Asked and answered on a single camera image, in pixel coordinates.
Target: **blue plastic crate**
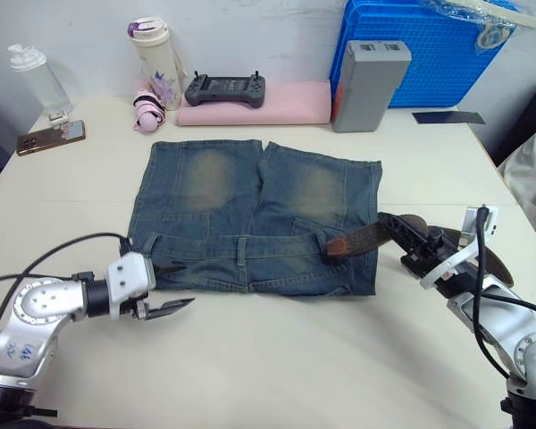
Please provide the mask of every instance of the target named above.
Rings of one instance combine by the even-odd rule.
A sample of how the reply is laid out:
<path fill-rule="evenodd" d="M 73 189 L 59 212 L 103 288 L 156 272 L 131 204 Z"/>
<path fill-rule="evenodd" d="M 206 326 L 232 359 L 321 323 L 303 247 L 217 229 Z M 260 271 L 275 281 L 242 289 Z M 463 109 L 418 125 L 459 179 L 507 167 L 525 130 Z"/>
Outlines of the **blue plastic crate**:
<path fill-rule="evenodd" d="M 492 3 L 515 9 L 504 0 Z M 478 25 L 450 19 L 416 0 L 349 0 L 331 67 L 332 94 L 349 40 L 403 40 L 413 61 L 389 107 L 456 105 L 504 45 L 477 52 L 479 32 Z"/>

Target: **plastic bottle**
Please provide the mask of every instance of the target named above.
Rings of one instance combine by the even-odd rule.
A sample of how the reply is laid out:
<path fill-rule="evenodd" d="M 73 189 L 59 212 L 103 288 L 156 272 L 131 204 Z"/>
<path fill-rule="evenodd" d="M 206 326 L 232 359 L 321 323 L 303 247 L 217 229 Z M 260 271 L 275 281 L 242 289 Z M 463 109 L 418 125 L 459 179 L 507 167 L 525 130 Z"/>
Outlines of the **plastic bottle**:
<path fill-rule="evenodd" d="M 127 33 L 143 61 L 147 84 L 167 110 L 177 110 L 182 97 L 180 77 L 184 77 L 184 72 L 167 24 L 161 18 L 140 18 L 129 24 Z"/>
<path fill-rule="evenodd" d="M 50 121 L 66 117 L 71 112 L 71 101 L 52 73 L 46 62 L 44 53 L 35 47 L 12 45 L 8 47 L 12 53 L 10 65 L 19 72 L 29 89 L 44 107 Z"/>

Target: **denim shorts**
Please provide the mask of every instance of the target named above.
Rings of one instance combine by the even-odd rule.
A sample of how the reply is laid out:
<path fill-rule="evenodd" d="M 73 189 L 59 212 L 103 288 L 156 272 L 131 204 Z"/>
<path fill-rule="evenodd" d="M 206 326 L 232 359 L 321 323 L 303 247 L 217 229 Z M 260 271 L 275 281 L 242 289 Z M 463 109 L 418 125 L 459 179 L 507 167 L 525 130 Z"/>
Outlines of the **denim shorts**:
<path fill-rule="evenodd" d="M 159 289 L 374 294 L 377 252 L 325 243 L 377 220 L 380 162 L 259 140 L 154 143 L 130 221 Z"/>

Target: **back pocket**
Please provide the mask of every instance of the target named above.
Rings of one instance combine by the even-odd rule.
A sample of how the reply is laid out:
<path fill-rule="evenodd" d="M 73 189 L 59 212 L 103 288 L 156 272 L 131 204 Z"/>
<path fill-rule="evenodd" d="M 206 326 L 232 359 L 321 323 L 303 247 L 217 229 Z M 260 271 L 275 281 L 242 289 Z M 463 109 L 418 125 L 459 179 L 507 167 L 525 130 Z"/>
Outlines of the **back pocket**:
<path fill-rule="evenodd" d="M 339 237 L 340 235 L 345 234 L 344 231 L 337 228 L 333 228 L 327 225 L 322 225 L 318 222 L 307 221 L 301 217 L 295 217 L 294 222 L 292 223 L 292 230 L 290 235 L 302 235 L 309 234 L 310 232 L 324 231 L 326 236 L 329 238 Z"/>
<path fill-rule="evenodd" d="M 155 234 L 206 239 L 209 228 L 209 213 L 135 214 L 131 217 L 129 235 L 133 238 L 134 247 L 139 248 L 149 236 Z"/>

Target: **floral tumbler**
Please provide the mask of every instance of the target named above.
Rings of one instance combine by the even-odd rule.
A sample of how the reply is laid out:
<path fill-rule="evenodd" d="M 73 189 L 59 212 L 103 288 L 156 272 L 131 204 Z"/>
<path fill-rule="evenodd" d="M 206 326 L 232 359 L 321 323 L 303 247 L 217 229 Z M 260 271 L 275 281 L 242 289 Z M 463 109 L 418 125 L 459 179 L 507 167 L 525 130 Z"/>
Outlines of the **floral tumbler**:
<path fill-rule="evenodd" d="M 129 24 L 127 33 L 143 61 L 147 85 L 167 110 L 177 110 L 182 97 L 180 78 L 184 73 L 167 24 L 161 18 L 140 18 Z"/>

